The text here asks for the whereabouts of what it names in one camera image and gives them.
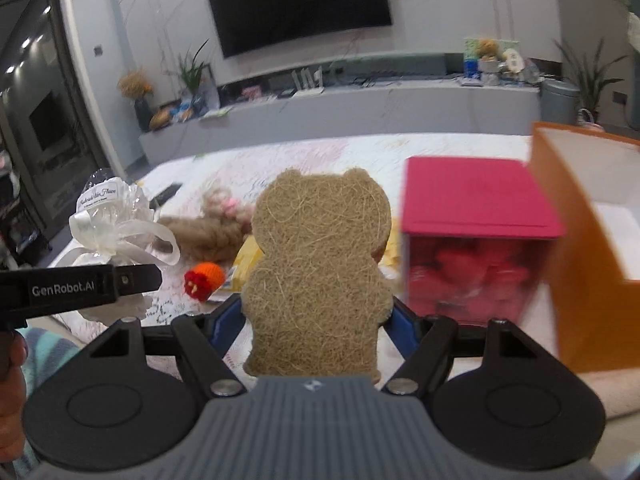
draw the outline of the white star logo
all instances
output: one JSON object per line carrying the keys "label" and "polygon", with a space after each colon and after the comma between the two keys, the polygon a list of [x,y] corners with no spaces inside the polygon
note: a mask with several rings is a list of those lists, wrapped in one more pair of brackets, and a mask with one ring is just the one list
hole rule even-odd
{"label": "white star logo", "polygon": [[324,383],[321,383],[316,379],[311,379],[310,381],[304,383],[303,386],[310,392],[316,392],[324,386]]}

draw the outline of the bear-shaped scratching pad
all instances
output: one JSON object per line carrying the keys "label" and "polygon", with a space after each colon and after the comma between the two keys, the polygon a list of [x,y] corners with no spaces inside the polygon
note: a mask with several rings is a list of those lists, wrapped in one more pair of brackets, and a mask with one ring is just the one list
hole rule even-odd
{"label": "bear-shaped scratching pad", "polygon": [[373,257],[391,229],[383,189],[364,170],[287,170],[258,198],[252,225],[264,257],[242,290],[254,331],[244,370],[378,380],[378,327],[393,300]]}

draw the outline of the gray trash can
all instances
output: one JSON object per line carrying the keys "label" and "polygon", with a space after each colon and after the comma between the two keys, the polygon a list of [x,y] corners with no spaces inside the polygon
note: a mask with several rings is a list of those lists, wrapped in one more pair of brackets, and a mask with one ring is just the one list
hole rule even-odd
{"label": "gray trash can", "polygon": [[568,81],[545,79],[540,96],[540,118],[549,123],[576,124],[580,90]]}

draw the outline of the television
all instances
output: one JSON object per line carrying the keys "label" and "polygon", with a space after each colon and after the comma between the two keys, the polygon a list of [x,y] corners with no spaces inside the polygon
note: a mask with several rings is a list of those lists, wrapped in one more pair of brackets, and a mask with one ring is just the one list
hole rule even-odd
{"label": "television", "polygon": [[42,151],[68,134],[65,113],[60,109],[52,92],[35,107],[29,115],[29,120]]}
{"label": "television", "polygon": [[388,0],[209,0],[224,57],[325,32],[391,25]]}

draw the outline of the pink box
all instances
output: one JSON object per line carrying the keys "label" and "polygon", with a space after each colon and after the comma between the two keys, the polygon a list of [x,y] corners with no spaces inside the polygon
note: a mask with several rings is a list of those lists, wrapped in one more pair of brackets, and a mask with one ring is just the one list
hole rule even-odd
{"label": "pink box", "polygon": [[416,314],[518,322],[563,228],[517,160],[408,159],[404,277]]}

